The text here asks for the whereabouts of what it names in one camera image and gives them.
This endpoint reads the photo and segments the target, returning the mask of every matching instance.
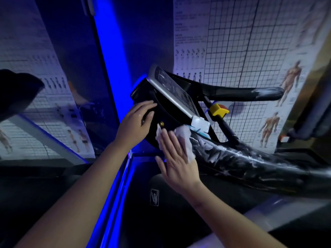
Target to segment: logo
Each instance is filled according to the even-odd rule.
[[[150,205],[159,206],[159,190],[151,189]]]

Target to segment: white cloth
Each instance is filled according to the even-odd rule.
[[[187,125],[182,125],[177,127],[174,130],[174,133],[176,137],[178,138],[178,141],[181,143],[186,155],[187,159],[189,162],[191,162],[194,158],[195,155],[193,154],[192,151],[192,144],[190,142],[190,136],[191,136],[191,131],[190,128]],[[160,138],[161,138],[161,127],[158,125],[156,129],[156,141],[159,143],[159,149],[162,150],[161,144],[160,144]]]

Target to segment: treadmill display screen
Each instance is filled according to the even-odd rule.
[[[192,98],[159,67],[155,70],[155,78],[159,81],[172,95],[181,101],[193,114],[198,115],[198,111],[193,103]]]

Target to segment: hand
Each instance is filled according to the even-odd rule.
[[[129,152],[134,146],[139,144],[149,132],[154,111],[148,113],[143,125],[141,125],[141,120],[147,110],[154,108],[156,105],[153,101],[135,104],[118,127],[114,141],[116,145],[125,148]]]
[[[185,195],[201,184],[196,160],[188,162],[174,132],[162,129],[161,147],[167,159],[167,169],[159,156],[155,157],[166,183],[176,192]]]

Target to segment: yellow emergency stop button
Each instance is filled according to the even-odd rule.
[[[212,113],[213,116],[220,115],[222,118],[225,116],[225,114],[229,113],[229,110],[221,104],[213,104],[209,111]]]

